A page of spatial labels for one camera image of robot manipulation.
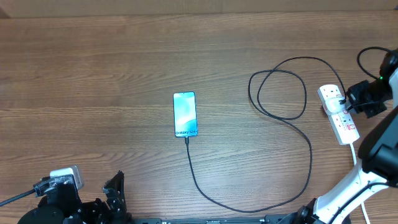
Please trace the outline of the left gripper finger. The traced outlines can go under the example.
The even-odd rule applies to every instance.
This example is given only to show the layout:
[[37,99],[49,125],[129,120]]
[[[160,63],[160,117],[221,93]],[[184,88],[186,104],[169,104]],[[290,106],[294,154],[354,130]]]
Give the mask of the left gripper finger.
[[126,213],[126,202],[124,196],[124,173],[119,171],[112,179],[108,180],[103,192],[107,196],[106,203],[109,209],[116,214]]
[[45,177],[34,184],[35,196],[42,197],[38,207],[47,205],[59,208],[64,215],[75,213],[81,200],[72,175]]

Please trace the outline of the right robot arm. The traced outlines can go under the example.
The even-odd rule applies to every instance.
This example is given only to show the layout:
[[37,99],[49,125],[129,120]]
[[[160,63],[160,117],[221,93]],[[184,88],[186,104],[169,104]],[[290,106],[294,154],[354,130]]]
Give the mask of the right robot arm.
[[281,223],[349,223],[349,214],[372,195],[397,187],[397,51],[386,49],[373,82],[364,80],[341,94],[334,85],[318,90],[322,106],[341,145],[352,145],[359,138],[350,113],[368,118],[382,113],[387,101],[392,111],[352,150],[353,169],[328,193],[313,199]]

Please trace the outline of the Galaxy smartphone blue screen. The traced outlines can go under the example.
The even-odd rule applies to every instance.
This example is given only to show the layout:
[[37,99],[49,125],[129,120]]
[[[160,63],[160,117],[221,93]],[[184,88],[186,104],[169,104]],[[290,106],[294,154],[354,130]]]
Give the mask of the Galaxy smartphone blue screen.
[[173,94],[174,131],[176,138],[198,135],[197,107],[193,91]]

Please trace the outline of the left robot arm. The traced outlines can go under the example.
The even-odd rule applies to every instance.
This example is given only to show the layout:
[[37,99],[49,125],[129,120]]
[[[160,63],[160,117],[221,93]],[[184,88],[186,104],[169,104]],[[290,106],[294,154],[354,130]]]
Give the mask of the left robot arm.
[[48,177],[34,185],[41,197],[37,208],[27,212],[19,223],[95,223],[132,224],[124,196],[124,173],[119,171],[103,186],[107,200],[96,198],[83,203],[78,191],[83,181],[76,167],[53,170]]

